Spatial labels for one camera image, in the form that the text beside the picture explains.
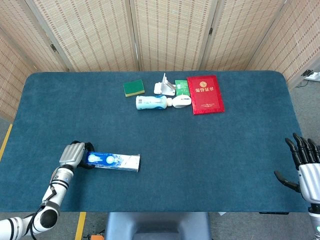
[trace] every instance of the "woven panel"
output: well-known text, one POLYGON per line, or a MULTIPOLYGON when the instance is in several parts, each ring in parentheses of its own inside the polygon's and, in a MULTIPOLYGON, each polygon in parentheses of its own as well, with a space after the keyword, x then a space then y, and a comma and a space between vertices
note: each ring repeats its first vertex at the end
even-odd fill
POLYGON ((0 115, 13 122, 26 78, 35 72, 24 59, 0 37, 0 115))
POLYGON ((289 82, 320 54, 320 0, 292 0, 282 9, 249 70, 275 70, 289 82))
POLYGON ((18 0, 1 1, 0 25, 40 71, 64 71, 64 66, 51 52, 50 46, 44 41, 18 0))
POLYGON ((76 71, 136 71, 124 0, 34 0, 76 71))
POLYGON ((204 69, 244 70, 282 5, 281 0, 225 0, 204 69))
POLYGON ((215 0, 134 0, 142 70, 195 70, 213 4, 215 0))

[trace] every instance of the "green sponge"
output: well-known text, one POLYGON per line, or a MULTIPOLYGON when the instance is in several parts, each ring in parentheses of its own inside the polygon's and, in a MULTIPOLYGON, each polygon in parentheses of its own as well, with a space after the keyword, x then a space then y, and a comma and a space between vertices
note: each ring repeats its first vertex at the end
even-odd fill
POLYGON ((144 83, 142 82, 141 79, 136 81, 126 82, 124 83, 123 87, 124 87, 124 94, 126 97, 145 93, 144 83))

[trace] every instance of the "robotic arm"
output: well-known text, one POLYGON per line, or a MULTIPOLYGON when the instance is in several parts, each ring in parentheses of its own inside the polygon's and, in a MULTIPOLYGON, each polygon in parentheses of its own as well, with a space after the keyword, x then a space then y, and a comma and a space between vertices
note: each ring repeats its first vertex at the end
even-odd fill
POLYGON ((280 183, 301 193, 311 203, 308 212, 314 229, 314 240, 320 240, 320 147, 313 140, 306 140, 296 133, 293 137, 296 145, 289 138, 285 142, 292 153, 299 184, 287 181, 278 171, 274 171, 274 174, 280 183))
POLYGON ((83 163, 85 150, 94 152, 90 142, 73 141, 62 153, 58 167, 52 174, 39 209, 25 218, 12 217, 0 221, 0 240, 18 240, 23 236, 32 236, 54 227, 60 215, 60 205, 68 190, 76 167, 92 169, 94 166, 83 163))

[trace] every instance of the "red book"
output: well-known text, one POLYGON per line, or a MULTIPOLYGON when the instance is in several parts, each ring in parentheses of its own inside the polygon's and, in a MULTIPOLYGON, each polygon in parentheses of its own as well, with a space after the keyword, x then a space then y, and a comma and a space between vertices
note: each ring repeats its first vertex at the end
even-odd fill
POLYGON ((215 75, 187 77, 193 114, 211 114, 225 111, 218 80, 215 75))

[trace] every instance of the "blue tablecloth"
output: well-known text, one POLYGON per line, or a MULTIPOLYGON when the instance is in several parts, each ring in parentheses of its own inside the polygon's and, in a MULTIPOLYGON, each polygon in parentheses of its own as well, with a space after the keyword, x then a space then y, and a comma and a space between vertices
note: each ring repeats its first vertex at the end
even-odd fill
POLYGON ((63 211, 305 212, 281 185, 297 173, 284 138, 300 132, 284 77, 275 71, 176 71, 170 82, 217 75, 225 112, 136 109, 123 84, 145 96, 163 72, 42 72, 26 80, 0 162, 0 211, 34 211, 73 140, 95 150, 141 154, 138 173, 77 168, 63 211))

